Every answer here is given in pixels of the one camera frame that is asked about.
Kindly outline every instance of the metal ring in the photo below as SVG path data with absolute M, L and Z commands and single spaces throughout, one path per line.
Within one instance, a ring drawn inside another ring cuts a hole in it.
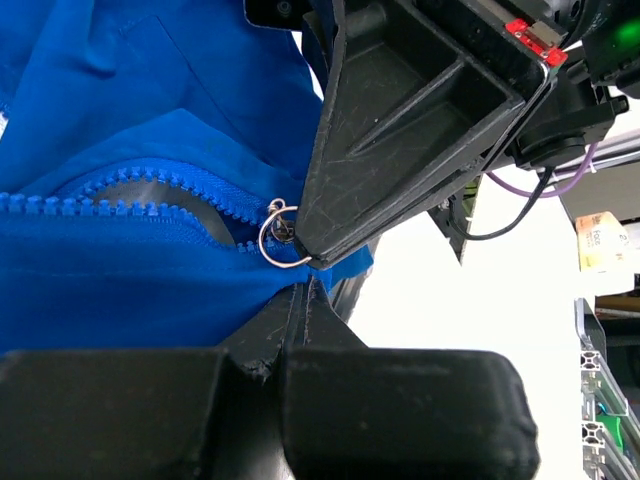
M 267 233 L 267 229 L 270 227 L 270 225 L 273 222 L 275 222 L 276 218 L 278 218 L 283 213 L 297 212 L 297 211 L 298 211 L 298 207 L 282 207 L 282 208 L 279 208 L 278 210 L 274 210 L 271 213 L 271 215 L 269 215 L 269 217 L 267 217 L 265 222 L 262 224 L 262 227 L 260 227 L 260 236 L 258 237 L 258 248 L 260 249 L 260 253 L 265 258 L 265 260 L 269 262 L 271 265 L 273 265 L 274 267 L 297 268 L 297 267 L 306 265 L 312 260 L 311 257 L 305 257 L 302 260 L 298 260 L 297 262 L 292 262 L 292 263 L 279 262 L 271 258 L 271 256 L 267 253 L 267 249 L 264 246 L 264 237 L 265 237 L 265 234 Z

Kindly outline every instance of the black cable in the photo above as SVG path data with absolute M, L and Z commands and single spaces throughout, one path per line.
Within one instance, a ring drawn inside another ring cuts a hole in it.
M 528 213 L 531 211 L 533 206 L 540 199 L 540 195 L 542 195 L 545 188 L 547 188 L 547 185 L 551 181 L 551 177 L 553 176 L 553 170 L 554 170 L 553 168 L 545 169 L 544 175 L 540 179 L 538 186 L 535 188 L 533 192 L 531 192 L 531 196 L 529 197 L 529 200 L 527 200 L 526 205 L 524 206 L 524 208 L 522 209 L 518 217 L 510 225 L 507 225 L 503 229 L 498 230 L 497 232 L 486 234 L 486 235 L 471 235 L 458 224 L 456 220 L 455 202 L 452 199 L 449 199 L 449 223 L 451 227 L 456 231 L 456 233 L 458 233 L 458 235 L 461 235 L 465 240 L 470 240 L 474 242 L 493 240 L 494 238 L 498 238 L 498 237 L 501 237 L 502 235 L 509 233 L 511 230 L 516 228 L 520 224 L 520 222 L 522 222 L 524 217 L 528 215 Z

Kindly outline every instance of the red connector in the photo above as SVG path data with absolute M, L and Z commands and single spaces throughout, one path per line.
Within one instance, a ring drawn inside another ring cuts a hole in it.
M 532 52 L 542 58 L 547 65 L 552 68 L 560 67 L 567 61 L 569 56 L 558 47 L 547 48 L 546 45 L 539 42 L 529 35 L 530 25 L 522 19 L 514 20 L 505 25 L 507 31 L 513 34 L 518 40 L 529 48 Z

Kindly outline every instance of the blue fabric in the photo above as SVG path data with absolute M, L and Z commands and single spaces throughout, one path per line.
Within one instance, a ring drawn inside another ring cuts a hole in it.
M 299 201 L 321 103 L 291 36 L 240 0 L 3 0 L 0 110 L 0 192 L 173 162 L 256 210 Z M 178 220 L 0 213 L 0 352 L 214 345 L 280 289 L 370 263 L 279 270 Z

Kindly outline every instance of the green light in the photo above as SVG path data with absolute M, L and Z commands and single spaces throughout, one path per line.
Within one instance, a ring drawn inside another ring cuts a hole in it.
M 621 47 L 631 47 L 640 43 L 640 18 L 627 22 L 616 32 Z

